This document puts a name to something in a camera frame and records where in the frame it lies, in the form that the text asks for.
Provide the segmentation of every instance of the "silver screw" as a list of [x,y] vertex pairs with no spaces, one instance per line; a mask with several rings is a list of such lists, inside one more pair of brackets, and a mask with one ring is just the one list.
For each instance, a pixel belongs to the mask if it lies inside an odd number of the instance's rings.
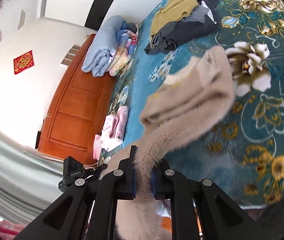
[[123,174],[123,171],[122,170],[115,170],[114,172],[113,172],[113,175],[114,176],[121,176]]
[[211,186],[212,185],[212,181],[210,179],[204,179],[202,181],[204,186]]
[[173,176],[175,174],[175,171],[168,169],[168,170],[165,171],[165,174],[168,175],[168,176]]
[[77,179],[75,181],[75,185],[80,187],[80,186],[83,186],[85,184],[85,180],[84,179]]

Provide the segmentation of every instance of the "bed sheet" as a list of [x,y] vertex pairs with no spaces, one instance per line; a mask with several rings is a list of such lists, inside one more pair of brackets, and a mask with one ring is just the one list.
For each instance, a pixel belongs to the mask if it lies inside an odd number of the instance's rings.
[[[130,107],[124,143],[139,139],[139,123],[146,98],[168,73],[183,68],[191,56],[201,57],[214,45],[234,48],[266,44],[263,75],[239,84],[241,95],[227,116],[199,140],[166,154],[170,167],[187,178],[212,179],[243,208],[259,208],[284,198],[284,3],[282,0],[221,0],[218,13],[222,28],[194,39],[165,55],[147,55],[151,20],[161,2],[143,21],[131,61],[120,73],[109,112]],[[102,152],[100,163],[119,151]]]

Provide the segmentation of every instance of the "yellow blanket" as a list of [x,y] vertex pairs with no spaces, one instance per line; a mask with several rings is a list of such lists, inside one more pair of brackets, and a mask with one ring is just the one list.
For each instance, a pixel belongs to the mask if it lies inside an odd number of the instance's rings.
[[198,5],[198,0],[168,0],[166,6],[161,7],[154,15],[150,35],[157,34],[169,22],[178,22],[183,17],[190,16],[194,7]]

